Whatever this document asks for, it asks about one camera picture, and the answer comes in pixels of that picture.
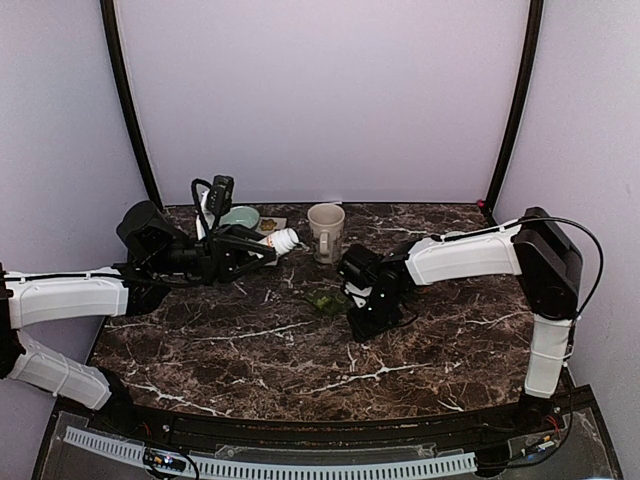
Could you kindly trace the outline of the small white pill bottle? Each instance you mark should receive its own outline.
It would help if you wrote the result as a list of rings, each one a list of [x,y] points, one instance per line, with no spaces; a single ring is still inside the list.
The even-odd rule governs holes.
[[[272,248],[277,257],[281,257],[295,249],[299,245],[300,240],[294,229],[285,228],[264,237],[261,243]]]

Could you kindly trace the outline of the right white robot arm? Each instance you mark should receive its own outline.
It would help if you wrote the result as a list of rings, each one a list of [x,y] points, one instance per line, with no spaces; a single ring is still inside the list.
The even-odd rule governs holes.
[[[566,227],[592,233],[576,221],[531,207],[516,220],[471,232],[433,234],[386,254],[355,244],[339,261],[342,291],[352,301],[352,337],[366,342],[407,325],[409,296],[445,282],[508,276],[533,315],[533,336],[523,394],[510,413],[521,434],[549,416],[546,402],[573,353],[575,329],[593,293],[582,296],[584,258]]]

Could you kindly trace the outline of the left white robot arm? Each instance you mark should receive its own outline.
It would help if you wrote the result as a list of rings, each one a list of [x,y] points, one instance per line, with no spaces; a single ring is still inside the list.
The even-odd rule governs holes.
[[[151,201],[134,205],[116,232],[128,250],[124,263],[85,272],[1,274],[1,376],[101,411],[117,434],[131,436],[141,427],[141,415],[118,376],[42,345],[25,327],[149,314],[173,290],[231,282],[290,249],[241,225],[192,238]]]

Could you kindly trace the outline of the left light green bowl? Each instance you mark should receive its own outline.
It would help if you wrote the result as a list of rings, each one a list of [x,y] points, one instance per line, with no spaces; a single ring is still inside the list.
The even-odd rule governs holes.
[[[255,230],[260,221],[260,213],[250,206],[235,206],[220,219],[221,226],[236,225]]]

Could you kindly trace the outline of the floral square plate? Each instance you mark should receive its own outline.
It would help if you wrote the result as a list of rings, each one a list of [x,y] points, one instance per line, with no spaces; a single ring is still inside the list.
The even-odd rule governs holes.
[[[261,216],[254,228],[254,231],[266,237],[276,231],[283,230],[287,227],[286,217]]]

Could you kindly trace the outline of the cream coral pattern mug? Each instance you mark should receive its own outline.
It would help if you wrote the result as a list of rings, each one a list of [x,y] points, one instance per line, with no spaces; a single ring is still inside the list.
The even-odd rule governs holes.
[[[317,262],[335,264],[339,260],[345,217],[343,208],[333,203],[316,204],[308,210],[312,252]]]

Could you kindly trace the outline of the black front table rail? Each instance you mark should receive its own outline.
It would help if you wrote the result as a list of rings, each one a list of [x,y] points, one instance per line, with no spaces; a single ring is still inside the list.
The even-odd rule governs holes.
[[[102,412],[90,424],[156,445],[212,450],[224,444],[246,447],[347,449],[434,444],[440,449],[501,447],[524,435],[558,435],[568,426],[561,407],[525,411],[517,404],[466,413],[381,421],[285,422],[170,412],[131,405],[120,417]]]

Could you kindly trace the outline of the left black frame post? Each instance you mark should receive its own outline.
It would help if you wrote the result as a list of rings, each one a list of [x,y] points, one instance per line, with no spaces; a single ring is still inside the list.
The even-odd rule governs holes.
[[[153,202],[157,208],[162,210],[164,205],[152,170],[151,161],[143,139],[143,132],[134,105],[119,31],[116,2],[113,0],[101,0],[99,4],[112,75],[137,170],[147,198]]]

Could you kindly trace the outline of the black frame post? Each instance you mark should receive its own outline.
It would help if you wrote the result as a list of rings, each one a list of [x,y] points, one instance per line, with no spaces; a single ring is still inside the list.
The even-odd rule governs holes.
[[[99,4],[112,75],[137,170],[147,198],[153,202],[157,208],[162,210],[164,205],[152,170],[151,161],[143,139],[143,132],[134,105],[119,31],[116,2],[113,0],[101,0]]]
[[[485,198],[478,202],[479,208],[488,221],[492,221],[493,213],[497,206],[500,193],[506,179],[508,167],[512,159],[517,135],[524,114],[536,59],[543,11],[543,0],[531,0],[529,2],[521,58],[504,135],[487,193]]]

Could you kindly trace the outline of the right black frame post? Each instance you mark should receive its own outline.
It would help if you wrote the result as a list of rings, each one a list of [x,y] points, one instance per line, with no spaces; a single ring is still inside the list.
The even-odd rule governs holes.
[[[485,198],[478,202],[479,208],[488,221],[492,221],[493,213],[497,206],[500,193],[506,179],[508,167],[512,159],[517,135],[524,114],[536,59],[543,11],[543,0],[531,0],[529,2],[521,58],[504,135],[487,193]]]

